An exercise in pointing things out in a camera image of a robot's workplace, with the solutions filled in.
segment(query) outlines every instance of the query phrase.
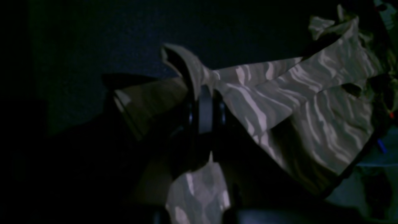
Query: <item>camouflage cloth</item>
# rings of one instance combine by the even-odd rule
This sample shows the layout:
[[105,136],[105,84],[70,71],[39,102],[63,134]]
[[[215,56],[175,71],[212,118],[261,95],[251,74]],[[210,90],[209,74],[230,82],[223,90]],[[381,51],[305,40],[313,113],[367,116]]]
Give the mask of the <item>camouflage cloth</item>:
[[[331,33],[340,37],[305,59],[297,57],[211,70],[187,49],[170,44],[163,46],[162,57],[181,75],[168,61],[165,49],[177,53],[187,65],[195,97],[200,95],[201,85],[219,91],[253,141],[309,192],[319,195],[353,162],[373,133],[373,90],[367,79],[394,68],[384,66],[371,51],[372,38],[359,31],[357,16],[346,13],[341,6],[338,16],[337,22],[311,18],[309,30],[313,40]],[[144,119],[141,125],[144,131],[140,134],[133,131],[138,139],[149,129],[145,126],[154,120],[150,115],[142,117],[145,110],[137,106],[142,105],[142,99],[135,99],[137,94],[132,93],[139,88],[163,86],[164,82],[175,83],[177,87],[162,89],[167,94],[162,96],[164,102],[157,102],[157,106],[151,103],[157,108],[154,114],[161,113],[181,102],[187,93],[180,78],[116,92],[115,101],[121,112],[128,115],[128,123],[139,124]],[[359,87],[358,96],[342,88],[348,83]],[[149,102],[150,96],[141,96]],[[272,128],[284,120],[292,124],[301,139],[300,148],[277,141]],[[173,223],[179,224],[219,223],[228,206],[222,171],[213,162],[175,180],[167,202]]]

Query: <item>camouflage fabric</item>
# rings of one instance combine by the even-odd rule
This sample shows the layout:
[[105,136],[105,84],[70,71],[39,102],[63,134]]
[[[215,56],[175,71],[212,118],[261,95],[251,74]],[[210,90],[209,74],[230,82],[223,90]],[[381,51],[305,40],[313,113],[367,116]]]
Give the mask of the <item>camouflage fabric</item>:
[[[201,85],[219,91],[253,141],[309,192],[319,195],[353,162],[373,133],[373,90],[367,79],[393,73],[396,68],[391,66],[396,63],[394,57],[386,66],[371,50],[372,37],[359,31],[357,16],[346,13],[341,6],[338,16],[337,22],[311,18],[309,30],[314,40],[332,33],[340,37],[308,58],[211,70],[187,49],[171,44],[163,46],[162,58],[181,75],[177,66],[168,61],[166,49],[177,53],[188,68],[195,97],[200,95]],[[158,108],[156,113],[181,102],[187,93],[180,78],[163,82],[176,83],[178,88],[162,90],[164,102],[152,103]],[[344,84],[357,86],[359,95],[348,93],[342,88]],[[157,85],[163,84],[152,83],[148,88],[155,89]],[[133,130],[139,139],[149,129],[151,122],[147,121],[151,117],[144,114],[141,99],[134,99],[137,94],[133,92],[138,88],[146,87],[119,90],[115,101],[121,112],[128,114],[128,123],[145,120],[138,125],[144,131],[139,134]],[[300,145],[281,141],[280,132],[274,131],[286,122],[300,139]],[[167,202],[173,223],[179,224],[220,223],[228,206],[222,171],[212,161],[175,180]]]

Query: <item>wrinkled fabric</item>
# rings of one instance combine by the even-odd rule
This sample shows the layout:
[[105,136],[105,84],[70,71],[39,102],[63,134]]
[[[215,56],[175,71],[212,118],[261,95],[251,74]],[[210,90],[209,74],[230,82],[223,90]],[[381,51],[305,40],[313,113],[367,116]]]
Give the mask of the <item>wrinkled fabric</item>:
[[[373,133],[374,94],[367,79],[395,68],[383,66],[372,52],[371,37],[359,31],[357,16],[346,13],[341,6],[338,16],[337,22],[311,18],[309,30],[315,41],[332,33],[340,37],[307,58],[211,70],[187,49],[165,44],[162,59],[181,76],[178,66],[168,61],[166,49],[177,53],[188,68],[195,98],[200,95],[201,85],[207,85],[211,92],[219,91],[253,141],[309,192],[319,195],[353,162]],[[187,94],[181,78],[167,82],[175,82],[179,88],[164,88],[161,99],[172,105],[156,100],[151,104],[161,108],[157,113],[177,105]],[[162,85],[159,82],[149,86],[155,89],[158,84]],[[359,96],[346,92],[344,84],[359,87]],[[140,99],[134,99],[137,95],[132,94],[138,88],[145,87],[133,86],[116,92],[115,101],[121,112],[128,114],[128,123],[132,120],[139,123],[142,118],[135,116],[145,111],[136,106],[140,105]],[[173,96],[172,99],[167,100],[166,94]],[[151,121],[151,116],[142,116],[146,122],[140,129],[144,131],[133,131],[135,136],[142,137],[150,128],[151,122],[147,121]],[[283,139],[280,126],[289,128],[299,142]],[[173,222],[220,223],[222,212],[229,206],[221,177],[219,166],[209,162],[175,180],[167,202]]]

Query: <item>dark background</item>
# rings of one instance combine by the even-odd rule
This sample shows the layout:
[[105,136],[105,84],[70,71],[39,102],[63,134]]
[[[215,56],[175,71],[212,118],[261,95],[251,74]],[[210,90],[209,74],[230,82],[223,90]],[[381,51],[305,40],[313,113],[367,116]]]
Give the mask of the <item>dark background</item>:
[[102,74],[176,76],[160,60],[162,43],[185,46],[212,69],[302,56],[311,43],[310,16],[334,19],[337,2],[4,3],[0,120],[6,188],[0,216],[21,222],[50,214],[67,219],[70,209],[84,210],[84,195],[91,195],[85,200],[92,204],[128,191],[123,181],[111,179],[119,166],[128,166],[121,164],[128,163],[129,152],[116,150],[123,147],[114,143],[117,132],[96,122],[103,120],[107,92]]

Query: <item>blue object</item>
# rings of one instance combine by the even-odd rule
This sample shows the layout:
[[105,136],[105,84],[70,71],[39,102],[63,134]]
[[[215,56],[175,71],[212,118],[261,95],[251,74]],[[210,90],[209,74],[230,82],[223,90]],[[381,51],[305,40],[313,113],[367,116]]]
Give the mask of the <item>blue object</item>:
[[377,144],[379,145],[381,152],[382,152],[383,154],[386,154],[386,153],[387,153],[387,149],[386,149],[386,147],[384,146],[384,144],[383,144],[383,142],[381,141],[381,139],[378,139],[378,140],[377,140]]

